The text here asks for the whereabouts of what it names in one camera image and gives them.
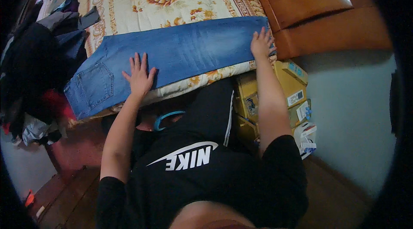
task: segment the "black t-shirt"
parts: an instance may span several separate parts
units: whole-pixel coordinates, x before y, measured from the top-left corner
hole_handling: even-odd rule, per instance
[[[113,177],[100,181],[97,228],[168,228],[194,201],[231,206],[257,227],[290,228],[307,210],[306,187],[292,136],[275,139],[261,160],[175,136],[156,142],[126,185]]]

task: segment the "wall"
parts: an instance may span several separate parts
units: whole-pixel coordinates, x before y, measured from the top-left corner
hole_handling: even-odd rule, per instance
[[[21,149],[13,146],[11,138],[1,130],[4,162],[18,196],[24,200],[30,189],[35,193],[57,172],[43,146]]]
[[[396,142],[389,114],[394,57],[385,51],[347,51],[304,56],[297,63],[308,72],[315,155],[378,196]]]

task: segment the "hand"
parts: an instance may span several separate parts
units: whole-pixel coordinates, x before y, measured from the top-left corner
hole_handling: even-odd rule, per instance
[[[151,89],[156,68],[153,67],[151,71],[146,72],[147,54],[143,53],[142,64],[139,61],[139,55],[135,53],[135,61],[133,58],[129,58],[131,63],[131,76],[129,76],[125,71],[122,71],[122,75],[131,85],[131,96],[137,98],[143,98]]]
[[[270,48],[274,38],[270,38],[270,30],[265,33],[265,28],[261,28],[261,33],[258,35],[254,32],[251,41],[251,52],[254,58],[257,59],[267,59],[268,55],[273,52],[276,48]]]

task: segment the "orange object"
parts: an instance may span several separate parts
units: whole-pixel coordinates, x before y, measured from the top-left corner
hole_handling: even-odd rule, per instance
[[[28,191],[28,196],[26,198],[26,203],[24,203],[25,207],[30,206],[31,204],[34,203],[34,194],[32,193],[31,190]]]

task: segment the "person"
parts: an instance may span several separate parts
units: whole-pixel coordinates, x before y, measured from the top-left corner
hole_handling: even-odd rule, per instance
[[[287,104],[268,55],[269,32],[254,33],[259,159],[229,148],[234,91],[229,79],[200,90],[187,112],[151,144],[134,142],[135,119],[156,69],[130,59],[131,94],[107,134],[97,228],[293,228],[307,210],[307,180]],[[131,152],[146,145],[131,170]]]

